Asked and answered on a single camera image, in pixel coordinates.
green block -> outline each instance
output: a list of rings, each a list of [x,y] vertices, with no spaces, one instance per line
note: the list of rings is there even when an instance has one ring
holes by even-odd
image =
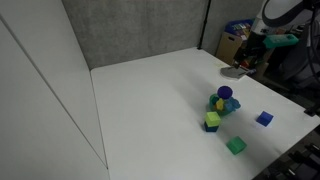
[[[236,155],[243,151],[247,147],[247,144],[243,142],[239,136],[237,136],[235,138],[232,138],[227,143],[227,147],[230,149],[233,155]]]
[[[221,122],[220,116],[217,112],[207,112],[205,119],[208,127],[219,126]]]

small blue cube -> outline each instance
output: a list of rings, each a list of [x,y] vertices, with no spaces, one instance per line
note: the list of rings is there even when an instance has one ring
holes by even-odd
[[[261,115],[258,117],[257,122],[267,127],[268,124],[271,122],[272,118],[273,116],[271,114],[263,111]]]
[[[208,127],[206,122],[204,122],[204,127],[207,132],[217,132],[219,128],[219,126]]]

table surface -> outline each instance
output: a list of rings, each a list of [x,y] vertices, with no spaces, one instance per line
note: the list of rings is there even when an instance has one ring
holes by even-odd
[[[191,48],[92,70],[111,180],[248,180],[319,125],[249,77],[221,77],[225,66]],[[209,97],[222,85],[242,107],[206,133]],[[255,122],[262,111],[274,115],[268,127]],[[248,145],[238,155],[225,145],[235,136]]]

stacked blocks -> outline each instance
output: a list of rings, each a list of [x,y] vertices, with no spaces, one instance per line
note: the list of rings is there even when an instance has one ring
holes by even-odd
[[[229,150],[232,152],[233,155],[236,155],[243,151],[246,147],[247,144],[239,137],[232,138],[228,143],[227,147]]]
[[[268,126],[271,122],[273,116],[265,111],[261,113],[261,115],[258,117],[257,122],[262,124],[263,126]]]
[[[213,94],[209,100],[211,111],[217,112],[220,116],[225,116],[241,107],[238,100],[232,97],[233,91],[228,86],[221,86],[217,94]]]
[[[204,127],[207,132],[217,132],[221,123],[217,112],[208,112],[205,118]]]

